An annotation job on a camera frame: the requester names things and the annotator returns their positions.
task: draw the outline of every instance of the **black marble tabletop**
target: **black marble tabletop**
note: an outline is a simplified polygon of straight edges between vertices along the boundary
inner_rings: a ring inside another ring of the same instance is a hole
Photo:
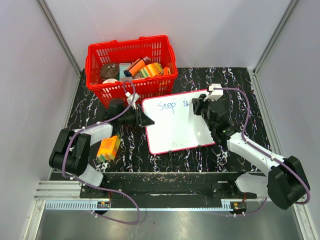
[[[250,103],[250,119],[246,128],[247,135],[270,149],[267,133],[259,111],[257,99],[246,68],[209,67],[178,68],[178,77],[174,82],[172,93],[182,93],[206,89],[210,83],[222,87],[243,90]],[[224,92],[221,97],[224,105],[229,107],[230,122],[242,129],[247,106],[245,99],[237,92]],[[85,79],[81,79],[67,127],[78,129],[101,121],[106,113],[105,107],[93,92],[86,88]],[[257,171],[257,168],[244,158],[223,150],[221,146],[212,145],[172,153],[152,155],[149,152],[146,130],[132,125],[120,130],[121,145],[115,160],[101,163],[96,160],[100,144],[90,149],[89,162],[102,172],[238,172]]]

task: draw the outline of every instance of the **purple cable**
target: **purple cable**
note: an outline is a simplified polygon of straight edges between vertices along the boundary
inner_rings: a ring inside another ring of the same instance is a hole
[[[120,116],[122,116],[130,107],[131,105],[133,104],[134,100],[135,100],[135,95],[136,95],[136,88],[135,88],[135,85],[132,83],[132,81],[130,80],[125,80],[123,82],[123,90],[125,93],[127,93],[127,90],[126,90],[126,83],[129,82],[133,88],[133,94],[132,94],[132,100],[131,102],[129,103],[129,105],[120,113],[118,114],[117,116],[113,117],[113,118],[110,118],[106,121],[103,121],[101,123],[96,123],[96,124],[92,124],[90,126],[87,126],[85,128],[82,128],[80,129],[79,131],[77,131],[73,136],[72,138],[70,139],[70,142],[66,148],[66,151],[65,151],[65,154],[64,154],[64,158],[63,158],[63,163],[62,163],[62,176],[64,176],[65,178],[69,178],[69,177],[72,177],[71,175],[68,175],[66,174],[66,162],[67,162],[67,157],[68,157],[68,153],[69,153],[69,150],[72,146],[72,143],[74,142],[76,136],[80,133],[82,133],[83,131],[85,130],[88,130],[88,129],[91,129],[93,127],[96,127],[96,126],[99,126],[99,125],[103,125],[103,124],[107,124],[117,118],[119,118]],[[114,222],[117,222],[117,223],[120,223],[120,224],[128,224],[128,225],[134,225],[134,224],[138,224],[141,220],[141,213],[140,213],[140,209],[137,205],[137,203],[126,193],[122,192],[122,191],[118,191],[118,190],[115,190],[115,189],[109,189],[109,188],[103,188],[103,187],[99,187],[99,186],[94,186],[94,185],[91,185],[91,184],[88,184],[82,180],[80,180],[79,178],[77,177],[74,177],[77,181],[81,182],[82,184],[86,184],[87,186],[91,187],[91,188],[94,188],[94,189],[98,189],[98,190],[103,190],[103,191],[108,191],[108,192],[113,192],[113,193],[118,193],[118,194],[122,194],[123,196],[127,197],[133,204],[134,206],[136,207],[136,210],[137,210],[137,213],[138,213],[138,218],[136,221],[121,221],[121,220],[118,220],[118,219],[114,219],[114,218],[111,218],[111,217],[108,217],[108,216],[103,216],[101,214],[97,214],[96,213],[96,216],[99,216],[101,218],[104,218],[104,219],[108,219],[108,220],[111,220],[111,221],[114,221]]]
[[[218,87],[215,87],[214,90],[227,90],[227,91],[236,91],[236,92],[239,92],[241,93],[244,98],[245,98],[245,101],[246,101],[246,105],[247,105],[247,114],[246,114],[246,118],[245,118],[245,122],[244,122],[244,126],[243,126],[243,129],[241,131],[241,136],[242,136],[242,139],[245,143],[247,143],[248,145],[250,145],[252,148],[254,148],[255,150],[259,151],[260,153],[264,154],[266,157],[270,158],[271,160],[274,160],[276,161],[278,164],[280,164],[281,166],[283,166],[285,169],[287,169],[289,171],[289,173],[291,173],[298,181],[299,183],[303,186],[305,192],[306,192],[306,200],[303,201],[303,202],[296,202],[295,204],[299,204],[299,205],[305,205],[307,203],[310,202],[310,191],[307,187],[307,185],[305,184],[305,182],[290,168],[288,167],[287,165],[285,165],[282,161],[280,161],[279,159],[277,158],[273,158],[272,155],[270,155],[269,153],[263,151],[262,149],[256,147],[255,145],[253,145],[251,142],[247,141],[246,139],[246,136],[245,136],[245,131],[246,131],[246,127],[247,127],[247,124],[248,124],[248,121],[249,121],[249,115],[250,115],[250,104],[249,104],[249,100],[247,98],[247,95],[240,89],[238,88],[232,88],[232,87],[223,87],[223,88],[218,88]]]

